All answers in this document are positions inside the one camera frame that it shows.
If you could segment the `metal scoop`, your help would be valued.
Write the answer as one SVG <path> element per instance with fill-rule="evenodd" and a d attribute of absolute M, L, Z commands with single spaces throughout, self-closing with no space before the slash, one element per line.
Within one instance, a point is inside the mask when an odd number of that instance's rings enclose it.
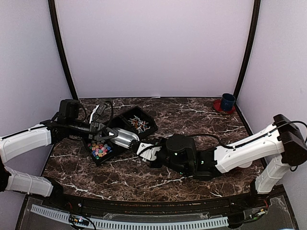
<path fill-rule="evenodd" d="M 140 141 L 139 137 L 133 132 L 122 128 L 113 128 L 112 130 L 112 132 L 108 133 L 109 136 L 114 135 L 114 138 L 110 139 L 110 141 L 118 146 L 128 149 L 132 140 Z"/>

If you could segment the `black three-compartment candy tray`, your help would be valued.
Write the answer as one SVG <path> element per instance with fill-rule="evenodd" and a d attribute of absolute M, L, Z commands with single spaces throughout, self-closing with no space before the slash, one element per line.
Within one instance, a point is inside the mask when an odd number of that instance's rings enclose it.
<path fill-rule="evenodd" d="M 155 120 L 138 106 L 115 116 L 109 128 L 117 133 L 116 137 L 106 129 L 100 134 L 101 138 L 107 137 L 105 140 L 82 140 L 97 166 L 127 151 L 133 140 L 141 141 L 158 130 Z"/>

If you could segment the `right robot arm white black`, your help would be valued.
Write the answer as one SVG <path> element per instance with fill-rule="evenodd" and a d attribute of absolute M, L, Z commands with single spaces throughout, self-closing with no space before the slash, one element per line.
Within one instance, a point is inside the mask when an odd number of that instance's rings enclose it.
<path fill-rule="evenodd" d="M 255 208 L 263 201 L 287 171 L 307 161 L 307 140 L 300 132 L 299 121 L 282 114 L 262 131 L 231 144 L 219 143 L 203 151 L 196 149 L 196 135 L 173 134 L 150 143 L 132 140 L 129 149 L 154 168 L 165 166 L 184 177 L 210 181 L 234 168 L 248 168 L 253 161 L 273 156 L 264 171 L 253 180 L 245 204 Z"/>

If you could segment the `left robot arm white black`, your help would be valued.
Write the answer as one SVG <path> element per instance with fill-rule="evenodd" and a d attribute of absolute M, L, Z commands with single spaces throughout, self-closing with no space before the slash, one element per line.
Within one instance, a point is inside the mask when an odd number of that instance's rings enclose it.
<path fill-rule="evenodd" d="M 79 110 L 84 106 L 78 100 L 65 99 L 60 102 L 59 110 L 49 119 L 20 132 L 0 138 L 0 190 L 48 197 L 57 209 L 63 209 L 68 199 L 63 195 L 63 187 L 52 178 L 38 177 L 6 167 L 5 163 L 13 158 L 40 147 L 56 144 L 71 136 L 83 139 L 103 141 L 103 135 L 110 131 L 109 125 L 114 113 L 110 113 L 107 124 L 97 119 L 107 107 L 113 107 L 111 101 L 96 106 L 90 116 L 79 119 Z"/>

